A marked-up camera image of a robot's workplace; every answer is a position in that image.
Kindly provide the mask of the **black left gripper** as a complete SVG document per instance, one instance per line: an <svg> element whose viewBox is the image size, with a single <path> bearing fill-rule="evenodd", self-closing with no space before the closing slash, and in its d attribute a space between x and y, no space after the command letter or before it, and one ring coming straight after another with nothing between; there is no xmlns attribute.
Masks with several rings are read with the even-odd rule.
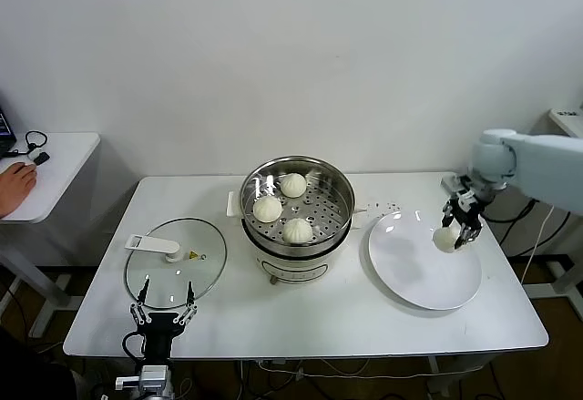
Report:
<svg viewBox="0 0 583 400"><path fill-rule="evenodd" d="M144 337L145 357L170 357L173 340L182 335L185 326L198 311L196 294L192 281L189 281L185 310L181 315L171 312L151 312L148 316L144 310L149 287L149 276L138 293L135 303L129 307L129 312L136 325L138 333Z"/></svg>

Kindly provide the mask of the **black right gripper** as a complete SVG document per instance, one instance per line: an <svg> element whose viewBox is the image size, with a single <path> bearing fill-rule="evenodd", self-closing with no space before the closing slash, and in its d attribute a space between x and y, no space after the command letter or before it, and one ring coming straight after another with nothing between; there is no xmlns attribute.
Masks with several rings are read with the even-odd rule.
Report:
<svg viewBox="0 0 583 400"><path fill-rule="evenodd" d="M442 227L448 228L454 218L461 226L455 238L455 250L461 249L479 236L482 230L479 216L483 209L483 203L473 194L456 195L443 207Z"/></svg>

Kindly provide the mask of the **person's bare hand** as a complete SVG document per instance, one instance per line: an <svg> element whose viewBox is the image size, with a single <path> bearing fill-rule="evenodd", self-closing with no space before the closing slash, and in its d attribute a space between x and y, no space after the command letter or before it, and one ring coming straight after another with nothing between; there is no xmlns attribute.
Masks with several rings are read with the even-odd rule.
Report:
<svg viewBox="0 0 583 400"><path fill-rule="evenodd" d="M36 185L36 165L17 162L0 176L0 216L14 212Z"/></svg>

